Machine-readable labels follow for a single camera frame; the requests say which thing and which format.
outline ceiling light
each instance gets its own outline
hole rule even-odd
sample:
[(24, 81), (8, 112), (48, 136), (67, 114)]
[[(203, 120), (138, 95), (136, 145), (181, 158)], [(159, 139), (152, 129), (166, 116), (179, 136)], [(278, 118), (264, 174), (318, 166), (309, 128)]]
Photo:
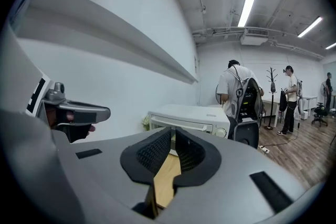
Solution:
[(332, 47), (335, 47), (335, 46), (336, 46), (336, 43), (334, 43), (333, 45), (328, 46), (328, 47), (326, 48), (326, 50), (329, 50), (329, 49), (331, 49)]
[(254, 0), (245, 0), (243, 12), (240, 16), (238, 27), (244, 27), (248, 16), (250, 15)]
[(313, 29), (314, 26), (316, 26), (320, 21), (322, 21), (322, 18), (317, 17), (317, 19), (313, 21), (313, 23), (310, 26), (308, 26), (300, 35), (298, 35), (298, 37), (303, 37), (306, 33), (308, 33), (311, 29)]

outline black backpack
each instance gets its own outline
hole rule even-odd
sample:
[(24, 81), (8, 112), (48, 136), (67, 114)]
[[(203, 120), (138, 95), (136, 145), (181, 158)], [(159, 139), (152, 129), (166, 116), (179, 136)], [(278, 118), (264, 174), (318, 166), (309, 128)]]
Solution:
[(287, 108), (287, 98), (285, 92), (281, 89), (279, 111), (283, 112)]

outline table leg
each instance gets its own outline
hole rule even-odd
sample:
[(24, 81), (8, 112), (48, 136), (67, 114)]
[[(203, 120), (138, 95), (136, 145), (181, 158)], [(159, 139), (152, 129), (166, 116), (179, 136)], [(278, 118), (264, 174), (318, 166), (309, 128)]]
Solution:
[(309, 101), (310, 101), (310, 99), (308, 99), (308, 117), (310, 117), (310, 107), (309, 107)]
[(279, 114), (279, 104), (277, 104), (277, 109), (276, 109), (276, 111), (275, 111), (275, 120), (274, 120), (274, 125), (273, 125), (274, 128), (277, 127), (278, 114)]

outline power strip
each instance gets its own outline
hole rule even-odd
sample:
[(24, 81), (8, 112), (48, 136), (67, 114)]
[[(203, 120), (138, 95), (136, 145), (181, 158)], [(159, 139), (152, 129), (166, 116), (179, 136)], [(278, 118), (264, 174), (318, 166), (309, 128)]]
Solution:
[(265, 152), (266, 154), (269, 153), (269, 150), (268, 150), (267, 148), (265, 148), (264, 146), (259, 146), (259, 147), (260, 147), (261, 150), (262, 150), (263, 152)]

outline human hand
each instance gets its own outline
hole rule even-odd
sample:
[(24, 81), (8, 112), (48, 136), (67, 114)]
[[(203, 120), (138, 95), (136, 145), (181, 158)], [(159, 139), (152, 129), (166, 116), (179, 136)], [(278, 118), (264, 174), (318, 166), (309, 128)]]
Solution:
[[(48, 123), (51, 129), (55, 129), (57, 125), (57, 118), (56, 118), (56, 109), (53, 106), (46, 107), (46, 113), (47, 113), (47, 119)], [(73, 113), (71, 111), (67, 111), (67, 120), (69, 122), (74, 120)], [(89, 132), (87, 136), (90, 134), (90, 132), (94, 132), (96, 130), (96, 127), (91, 125)]]

